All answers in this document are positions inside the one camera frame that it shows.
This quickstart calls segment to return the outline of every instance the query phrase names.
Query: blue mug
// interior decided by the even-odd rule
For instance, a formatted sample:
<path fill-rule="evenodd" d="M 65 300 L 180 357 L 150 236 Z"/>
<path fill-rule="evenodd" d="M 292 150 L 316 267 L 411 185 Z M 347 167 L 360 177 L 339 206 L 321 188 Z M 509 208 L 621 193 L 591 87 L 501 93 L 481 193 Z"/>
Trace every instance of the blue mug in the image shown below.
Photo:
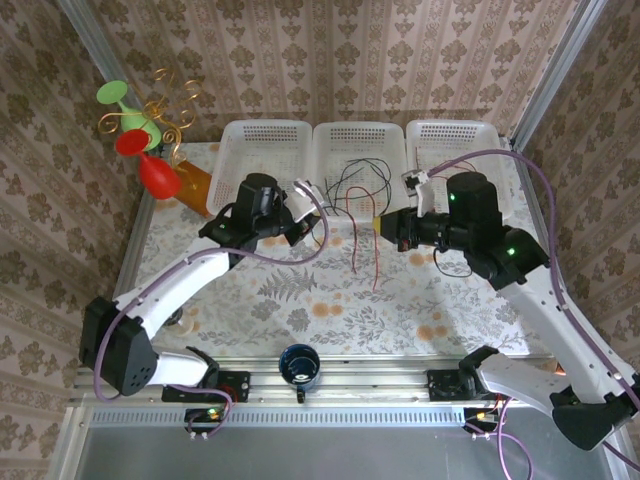
<path fill-rule="evenodd" d="M 280 355 L 278 368 L 285 382 L 296 389 L 298 403 L 304 403 L 305 392 L 315 386 L 320 376 L 318 353 L 309 345 L 291 345 Z"/>

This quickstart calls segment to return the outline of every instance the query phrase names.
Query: black mount bracket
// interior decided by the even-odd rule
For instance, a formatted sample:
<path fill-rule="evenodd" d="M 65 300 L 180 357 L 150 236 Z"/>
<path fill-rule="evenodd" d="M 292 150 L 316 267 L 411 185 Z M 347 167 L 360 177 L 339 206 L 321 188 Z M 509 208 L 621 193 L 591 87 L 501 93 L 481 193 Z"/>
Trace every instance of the black mount bracket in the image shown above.
<path fill-rule="evenodd" d="M 198 355 L 208 365 L 207 372 L 196 386 L 197 388 L 225 390 L 235 403 L 247 403 L 251 390 L 251 373 L 220 370 L 218 362 L 203 351 L 195 347 L 187 347 L 187 350 Z M 187 393 L 165 386 L 162 389 L 162 401 L 165 403 L 217 403 L 224 402 L 224 399 L 220 395 L 211 393 Z"/>
<path fill-rule="evenodd" d="M 631 386 L 640 396 L 640 375 L 634 375 Z M 605 403 L 581 403 L 571 386 L 550 396 L 552 417 L 558 429 L 578 448 L 593 450 L 614 430 L 627 423 L 638 412 L 625 392 L 620 396 L 609 394 Z"/>
<path fill-rule="evenodd" d="M 460 360 L 457 370 L 427 370 L 429 399 L 433 402 L 495 400 L 496 395 L 482 385 L 477 369 L 496 353 L 497 349 L 485 345 Z"/>
<path fill-rule="evenodd" d="M 275 178 L 263 173 L 251 173 L 243 180 L 234 203 L 198 232 L 221 247 L 254 252 L 258 240 L 284 234 L 290 246 L 302 240 L 318 222 L 309 214 L 296 223 L 284 201 L 287 194 L 278 187 Z M 231 216 L 225 214 L 231 210 Z M 244 257 L 229 255 L 229 267 L 235 267 Z"/>

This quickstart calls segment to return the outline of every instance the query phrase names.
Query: floral tablecloth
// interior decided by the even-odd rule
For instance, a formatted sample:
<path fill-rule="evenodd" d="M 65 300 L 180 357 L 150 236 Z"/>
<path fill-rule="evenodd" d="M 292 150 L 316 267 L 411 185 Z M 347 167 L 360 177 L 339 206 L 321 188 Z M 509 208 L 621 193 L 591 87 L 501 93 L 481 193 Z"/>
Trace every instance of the floral tablecloth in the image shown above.
<path fill-rule="evenodd" d="M 217 146 L 187 144 L 189 160 L 211 171 Z M 515 165 L 505 165 L 513 196 L 512 226 L 535 235 Z M 205 220 L 176 200 L 156 203 L 137 282 L 155 274 L 190 244 Z M 316 237 L 324 235 L 316 226 Z M 300 259 L 316 248 L 310 236 L 291 249 L 284 238 L 261 242 L 258 253 Z M 323 355 L 430 354 L 462 356 L 484 344 L 507 354 L 546 351 L 522 317 L 477 276 L 441 275 L 432 251 L 400 254 L 380 240 L 380 277 L 372 291 L 373 231 L 358 228 L 357 273 L 351 269 L 350 224 L 331 223 L 329 246 L 314 262 L 296 268 L 243 260 L 233 271 L 198 292 L 184 306 L 189 333 L 165 328 L 154 343 L 193 345 L 212 355 L 276 356 L 293 343 Z M 438 260 L 453 274 L 467 271 L 461 254 Z"/>

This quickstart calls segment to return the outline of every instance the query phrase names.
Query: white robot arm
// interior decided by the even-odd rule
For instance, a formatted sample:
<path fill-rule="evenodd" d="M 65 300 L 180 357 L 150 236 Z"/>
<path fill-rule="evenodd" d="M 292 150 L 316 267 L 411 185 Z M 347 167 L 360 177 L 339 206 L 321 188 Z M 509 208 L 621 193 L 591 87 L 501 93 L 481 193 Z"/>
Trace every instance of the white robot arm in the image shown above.
<path fill-rule="evenodd" d="M 260 239 L 284 234 L 294 245 L 313 228 L 320 192 L 295 184 L 287 196 L 272 177 L 250 174 L 236 202 L 208 222 L 180 258 L 114 302 L 94 299 L 85 311 L 81 361 L 122 395 L 146 385 L 215 388 L 217 364 L 210 357 L 197 349 L 156 349 L 151 340 L 198 290 L 242 258 L 258 257 L 253 252 Z"/>
<path fill-rule="evenodd" d="M 409 172 L 403 179 L 410 194 L 416 190 L 422 192 L 419 198 L 430 198 L 425 172 Z M 448 214 L 428 211 L 429 201 L 422 200 L 417 208 L 376 219 L 374 228 L 397 244 L 398 251 L 418 245 L 463 251 L 471 270 L 530 322 L 566 376 L 482 347 L 460 362 L 457 382 L 436 385 L 437 390 L 467 399 L 487 392 L 506 394 L 552 417 L 578 447 L 595 448 L 637 415 L 634 397 L 640 394 L 640 377 L 564 291 L 559 304 L 549 257 L 527 232 L 502 224 L 495 186 L 484 175 L 454 175 L 447 181 L 447 193 Z"/>

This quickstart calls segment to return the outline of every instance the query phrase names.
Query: brown damask wallpaper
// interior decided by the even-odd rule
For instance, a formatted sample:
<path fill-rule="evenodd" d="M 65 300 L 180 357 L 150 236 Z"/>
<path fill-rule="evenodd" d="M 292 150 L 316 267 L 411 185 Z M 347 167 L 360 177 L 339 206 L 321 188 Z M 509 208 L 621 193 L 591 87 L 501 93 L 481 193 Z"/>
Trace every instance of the brown damask wallpaper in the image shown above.
<path fill-rule="evenodd" d="M 608 2 L 525 153 L 556 189 L 573 298 L 640 369 L 640 2 Z"/>
<path fill-rule="evenodd" d="M 44 478 L 81 310 L 111 293 L 140 190 L 95 132 L 103 80 L 54 2 L 0 1 L 0 65 L 0 479 Z"/>
<path fill-rule="evenodd" d="M 91 0 L 130 80 L 204 80 L 194 141 L 239 118 L 483 119 L 509 133 L 577 0 Z"/>

